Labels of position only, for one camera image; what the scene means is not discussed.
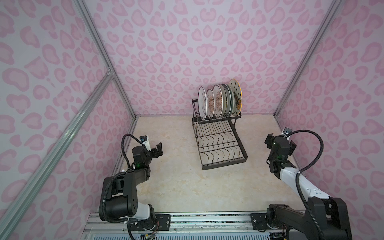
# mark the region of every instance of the plate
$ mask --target plate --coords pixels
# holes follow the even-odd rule
[[[230,105],[230,109],[229,109],[229,114],[228,114],[228,117],[232,115],[232,112],[233,112],[233,109],[235,108],[234,107],[234,103],[235,103],[235,95],[233,94],[233,90],[231,89],[231,87],[226,84],[228,90],[229,90],[229,95],[230,95],[230,100],[231,100],[231,105]]]
[[[221,84],[224,89],[225,89],[225,95],[226,95],[226,108],[225,108],[225,113],[223,115],[223,117],[229,117],[231,115],[231,112],[232,112],[232,96],[231,96],[231,91],[228,87],[227,84]]]
[[[214,116],[215,118],[220,118],[222,116],[222,111],[224,108],[223,92],[221,91],[219,85],[214,85],[212,91],[214,92],[214,97],[215,97]]]
[[[232,114],[233,116],[237,116],[239,115],[243,104],[243,94],[241,92],[241,87],[238,81],[236,81],[235,79],[231,79],[231,81],[229,81],[228,86],[232,89],[235,100],[233,104]]]
[[[207,99],[208,99],[208,108],[207,108],[207,118],[211,119],[215,112],[215,96],[212,89],[208,89],[207,91]]]
[[[199,88],[198,104],[199,104],[200,118],[201,120],[205,120],[207,116],[208,101],[207,101],[207,94],[205,92],[205,89],[202,86]]]
[[[218,86],[220,87],[223,95],[223,109],[221,110],[221,117],[224,117],[225,111],[227,110],[227,93],[225,92],[225,87],[222,84],[219,84]]]

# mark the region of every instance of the black metal dish rack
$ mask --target black metal dish rack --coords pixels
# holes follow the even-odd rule
[[[192,100],[192,126],[203,170],[245,162],[248,155],[235,129],[241,113],[234,117],[201,120],[197,104],[197,99]]]

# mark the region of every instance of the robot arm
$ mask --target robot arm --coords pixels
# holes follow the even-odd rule
[[[163,155],[162,144],[151,149],[147,136],[140,136],[140,143],[141,146],[132,149],[132,168],[104,179],[99,207],[102,221],[135,222],[144,229],[151,229],[155,225],[155,211],[150,204],[138,202],[136,186],[149,179],[149,164],[152,158]]]
[[[297,184],[299,185],[304,198],[303,200],[301,197],[302,201],[308,204],[308,208],[302,213],[288,205],[271,204],[267,209],[267,224],[271,228],[285,224],[288,229],[294,228],[304,233],[308,240],[352,240],[345,202],[340,198],[332,198],[301,174],[298,181],[296,180],[299,170],[288,160],[288,156],[292,155],[296,148],[293,141],[288,141],[291,132],[291,129],[285,128],[279,136],[268,134],[265,144],[271,152],[267,164],[270,172],[291,187],[298,196],[300,194]]]

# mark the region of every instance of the pink leopard print wall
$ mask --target pink leopard print wall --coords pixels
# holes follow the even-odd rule
[[[278,118],[320,134],[324,153],[311,182],[348,205],[353,239],[384,236],[383,1],[347,0]],[[308,134],[292,138],[302,167],[319,151]]]
[[[0,3],[0,216],[106,73],[71,0]]]
[[[95,106],[10,240],[79,239],[97,212],[131,119],[114,83]]]
[[[244,113],[273,113],[331,0],[86,3],[136,114],[190,114],[231,78]]]

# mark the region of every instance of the marble surface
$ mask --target marble surface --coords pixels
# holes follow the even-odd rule
[[[304,209],[300,198],[274,174],[266,159],[268,133],[280,133],[272,115],[243,115],[236,130],[248,154],[245,163],[202,170],[191,116],[139,117],[134,136],[162,142],[164,155],[152,159],[151,177],[137,186],[139,201],[156,212],[266,210],[269,204]],[[131,141],[128,159],[133,161]]]

